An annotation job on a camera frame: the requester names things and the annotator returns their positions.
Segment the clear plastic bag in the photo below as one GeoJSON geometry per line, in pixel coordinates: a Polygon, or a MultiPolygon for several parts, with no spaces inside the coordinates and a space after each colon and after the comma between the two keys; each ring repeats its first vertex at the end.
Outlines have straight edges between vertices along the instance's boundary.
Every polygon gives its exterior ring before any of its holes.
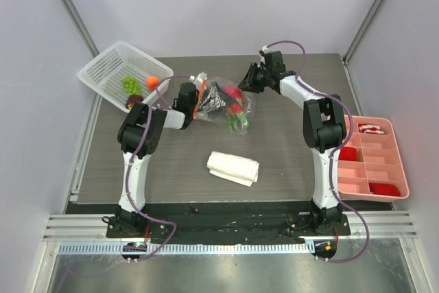
{"type": "Polygon", "coordinates": [[[203,81],[194,118],[226,124],[231,133],[246,134],[256,101],[251,93],[238,89],[224,78],[203,81]]]}

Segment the white cloth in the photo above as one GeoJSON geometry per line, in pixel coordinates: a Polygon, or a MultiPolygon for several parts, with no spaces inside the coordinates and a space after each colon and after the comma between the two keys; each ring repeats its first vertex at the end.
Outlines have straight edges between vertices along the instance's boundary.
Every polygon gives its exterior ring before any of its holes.
{"type": "Polygon", "coordinates": [[[258,181],[259,163],[244,157],[213,151],[207,161],[207,168],[212,175],[247,187],[258,181]]]}

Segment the white wall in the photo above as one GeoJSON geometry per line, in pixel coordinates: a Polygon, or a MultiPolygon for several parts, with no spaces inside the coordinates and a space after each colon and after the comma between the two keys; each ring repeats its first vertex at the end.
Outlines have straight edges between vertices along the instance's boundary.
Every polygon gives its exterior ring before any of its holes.
{"type": "Polygon", "coordinates": [[[73,2],[98,49],[125,40],[153,56],[200,56],[255,54],[286,38],[310,53],[344,54],[373,0],[73,2]]]}
{"type": "Polygon", "coordinates": [[[34,279],[50,213],[62,211],[92,93],[91,58],[60,0],[0,0],[0,283],[34,279]]]}
{"type": "Polygon", "coordinates": [[[402,204],[439,276],[439,0],[387,0],[351,63],[366,115],[392,120],[411,189],[402,204]]]}

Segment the pink tray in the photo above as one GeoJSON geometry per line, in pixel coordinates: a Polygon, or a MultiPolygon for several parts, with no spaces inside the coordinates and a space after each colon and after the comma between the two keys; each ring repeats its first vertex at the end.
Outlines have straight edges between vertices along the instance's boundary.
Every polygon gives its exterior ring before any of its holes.
{"type": "MultiPolygon", "coordinates": [[[[354,116],[354,128],[347,146],[357,150],[358,161],[338,162],[338,190],[346,199],[393,202],[409,196],[409,187],[405,178],[403,164],[392,123],[385,118],[354,116]],[[385,134],[360,133],[359,124],[381,126],[385,134]],[[401,193],[400,197],[372,194],[369,183],[394,185],[401,193]]],[[[349,119],[345,116],[349,131],[349,119]]]]}

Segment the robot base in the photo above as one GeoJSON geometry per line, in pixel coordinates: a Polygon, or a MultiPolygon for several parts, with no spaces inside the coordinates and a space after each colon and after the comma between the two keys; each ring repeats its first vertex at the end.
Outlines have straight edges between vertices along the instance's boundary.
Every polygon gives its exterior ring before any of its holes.
{"type": "MultiPolygon", "coordinates": [[[[175,221],[178,225],[170,244],[302,244],[306,237],[350,235],[345,215],[326,233],[312,227],[309,202],[219,202],[191,204],[147,204],[143,212],[152,217],[175,221]]],[[[106,218],[108,238],[145,238],[156,244],[171,230],[148,222],[133,213],[106,218]]]]}

